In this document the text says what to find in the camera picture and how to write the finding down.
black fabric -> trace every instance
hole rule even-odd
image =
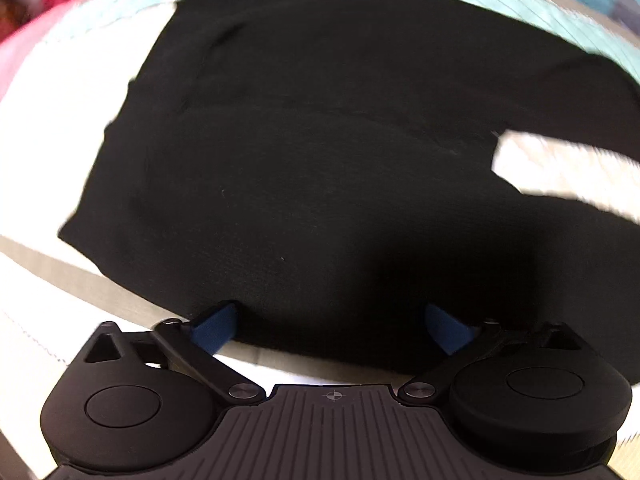
[[[241,301],[245,342],[419,372],[433,302],[566,320],[640,380],[640,227],[521,195],[505,128],[640,160],[638,88],[455,0],[186,0],[60,237],[186,317]]]

